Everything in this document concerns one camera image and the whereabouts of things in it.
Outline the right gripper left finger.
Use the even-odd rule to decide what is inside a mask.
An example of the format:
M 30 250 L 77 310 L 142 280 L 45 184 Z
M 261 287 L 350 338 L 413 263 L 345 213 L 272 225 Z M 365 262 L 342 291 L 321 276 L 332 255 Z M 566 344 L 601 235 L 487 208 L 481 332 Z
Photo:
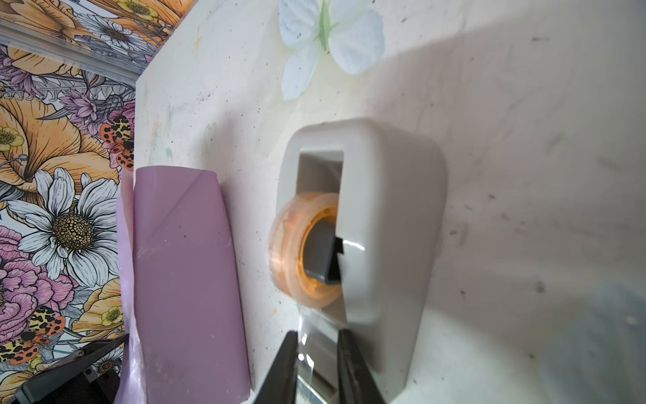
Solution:
M 298 333 L 289 331 L 256 395 L 255 404 L 295 404 L 298 354 Z

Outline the pink wrapping paper sheet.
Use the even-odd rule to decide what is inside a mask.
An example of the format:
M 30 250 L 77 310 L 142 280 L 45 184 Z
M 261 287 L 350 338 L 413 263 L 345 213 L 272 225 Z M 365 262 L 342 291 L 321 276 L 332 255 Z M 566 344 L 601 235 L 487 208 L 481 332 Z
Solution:
M 130 339 L 117 402 L 245 402 L 242 302 L 217 175 L 138 168 L 122 183 L 118 235 Z

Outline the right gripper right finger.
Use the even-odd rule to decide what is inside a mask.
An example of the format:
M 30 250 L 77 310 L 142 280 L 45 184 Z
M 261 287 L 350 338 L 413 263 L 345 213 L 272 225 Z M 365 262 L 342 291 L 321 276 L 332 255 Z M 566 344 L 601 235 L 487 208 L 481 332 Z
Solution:
M 341 404 L 385 404 L 363 355 L 348 329 L 337 338 L 337 381 Z

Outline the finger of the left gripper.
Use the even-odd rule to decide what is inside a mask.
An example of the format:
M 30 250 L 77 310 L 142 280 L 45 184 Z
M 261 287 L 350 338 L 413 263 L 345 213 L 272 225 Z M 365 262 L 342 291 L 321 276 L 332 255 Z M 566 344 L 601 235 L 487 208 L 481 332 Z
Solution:
M 74 377 L 77 373 L 87 370 L 94 364 L 102 360 L 105 356 L 113 353 L 122 344 L 128 341 L 129 336 L 126 334 L 120 338 L 112 340 L 99 340 L 89 343 L 85 347 L 71 353 L 63 360 L 60 360 L 49 369 L 35 375 L 27 382 L 23 383 L 14 394 L 14 401 L 16 403 L 37 403 L 43 397 L 46 385 L 48 382 L 45 380 L 45 374 L 53 375 L 53 371 L 60 371 L 70 377 Z

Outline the clear adhesive tape strip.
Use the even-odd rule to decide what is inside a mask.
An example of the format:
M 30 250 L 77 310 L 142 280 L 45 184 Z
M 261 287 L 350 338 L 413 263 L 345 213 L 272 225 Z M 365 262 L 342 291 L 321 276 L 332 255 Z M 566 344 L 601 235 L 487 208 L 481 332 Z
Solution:
M 318 310 L 299 306 L 297 403 L 338 403 L 338 327 Z

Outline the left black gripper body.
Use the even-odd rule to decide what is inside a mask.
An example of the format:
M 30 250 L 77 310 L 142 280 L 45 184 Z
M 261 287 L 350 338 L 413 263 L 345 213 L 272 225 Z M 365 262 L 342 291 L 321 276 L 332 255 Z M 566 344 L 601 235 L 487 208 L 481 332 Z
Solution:
M 70 377 L 60 371 L 45 374 L 43 397 L 37 403 L 91 404 L 114 403 L 119 390 L 120 377 L 115 370 L 97 374 L 92 367 Z

